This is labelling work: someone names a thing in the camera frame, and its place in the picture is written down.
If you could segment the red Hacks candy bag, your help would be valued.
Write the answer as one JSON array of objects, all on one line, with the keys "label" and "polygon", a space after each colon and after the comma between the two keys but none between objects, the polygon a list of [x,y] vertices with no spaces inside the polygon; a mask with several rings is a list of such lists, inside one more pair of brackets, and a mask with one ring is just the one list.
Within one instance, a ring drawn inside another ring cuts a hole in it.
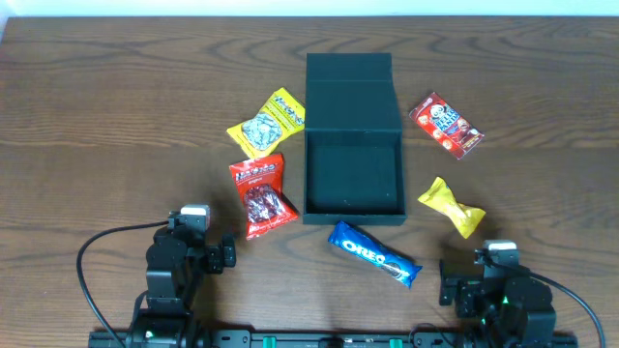
[{"label": "red Hacks candy bag", "polygon": [[229,171],[247,214],[248,241],[298,219],[282,194],[282,154],[237,162]]}]

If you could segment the yellow Hacks candy bag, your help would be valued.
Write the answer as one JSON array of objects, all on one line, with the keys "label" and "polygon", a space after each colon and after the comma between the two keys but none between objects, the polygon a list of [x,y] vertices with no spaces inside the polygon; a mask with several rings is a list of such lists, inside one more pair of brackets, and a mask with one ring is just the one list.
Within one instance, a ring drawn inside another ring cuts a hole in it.
[{"label": "yellow Hacks candy bag", "polygon": [[289,136],[305,129],[306,110],[285,88],[275,91],[254,117],[226,133],[252,160],[270,156]]}]

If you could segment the red Hello Panda packet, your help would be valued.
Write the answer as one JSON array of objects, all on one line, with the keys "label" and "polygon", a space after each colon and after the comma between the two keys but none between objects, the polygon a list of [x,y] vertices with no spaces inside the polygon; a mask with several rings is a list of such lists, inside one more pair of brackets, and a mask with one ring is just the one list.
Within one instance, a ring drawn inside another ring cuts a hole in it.
[{"label": "red Hello Panda packet", "polygon": [[435,92],[412,109],[409,117],[458,160],[485,137]]}]

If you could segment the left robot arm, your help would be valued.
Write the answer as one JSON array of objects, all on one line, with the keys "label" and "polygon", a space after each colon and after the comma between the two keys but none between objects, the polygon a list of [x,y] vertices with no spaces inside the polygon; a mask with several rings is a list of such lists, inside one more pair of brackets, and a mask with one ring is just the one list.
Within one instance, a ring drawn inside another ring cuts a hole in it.
[{"label": "left robot arm", "polygon": [[194,318],[192,303],[206,275],[220,275],[236,265],[234,238],[206,244],[211,220],[207,205],[187,205],[168,217],[147,249],[145,295],[125,342],[138,347],[209,347],[211,335]]}]

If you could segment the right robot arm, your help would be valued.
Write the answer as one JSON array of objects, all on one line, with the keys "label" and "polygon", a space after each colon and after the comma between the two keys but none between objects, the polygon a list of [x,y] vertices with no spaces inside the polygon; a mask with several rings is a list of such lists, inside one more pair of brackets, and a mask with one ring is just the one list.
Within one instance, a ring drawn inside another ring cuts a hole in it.
[{"label": "right robot arm", "polygon": [[439,262],[441,305],[478,324],[458,333],[456,347],[550,347],[556,323],[550,288],[519,265],[515,249],[475,251],[479,274]]}]

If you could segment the blue Oreo cookie pack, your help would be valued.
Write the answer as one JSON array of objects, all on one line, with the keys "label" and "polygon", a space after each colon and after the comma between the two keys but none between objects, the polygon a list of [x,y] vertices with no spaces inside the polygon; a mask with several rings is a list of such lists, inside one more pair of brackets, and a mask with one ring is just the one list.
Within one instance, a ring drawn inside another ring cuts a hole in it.
[{"label": "blue Oreo cookie pack", "polygon": [[411,288],[422,266],[410,258],[383,246],[376,239],[344,221],[336,224],[328,242],[340,249],[369,262],[399,283]]}]

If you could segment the yellow wrapped snack packet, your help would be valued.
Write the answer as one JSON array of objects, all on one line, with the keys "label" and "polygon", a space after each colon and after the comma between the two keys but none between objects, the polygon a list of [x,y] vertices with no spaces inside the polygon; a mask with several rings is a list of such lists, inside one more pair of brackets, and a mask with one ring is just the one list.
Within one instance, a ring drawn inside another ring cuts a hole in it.
[{"label": "yellow wrapped snack packet", "polygon": [[468,239],[485,217],[483,209],[457,202],[451,188],[441,177],[436,177],[430,188],[418,197],[418,201],[447,217],[460,236]]}]

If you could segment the dark green open box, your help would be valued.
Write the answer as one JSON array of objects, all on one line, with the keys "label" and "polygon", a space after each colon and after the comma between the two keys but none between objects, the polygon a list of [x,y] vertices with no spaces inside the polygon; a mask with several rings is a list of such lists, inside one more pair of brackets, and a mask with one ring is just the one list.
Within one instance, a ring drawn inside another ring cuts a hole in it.
[{"label": "dark green open box", "polygon": [[397,226],[406,218],[391,54],[308,54],[303,222]]}]

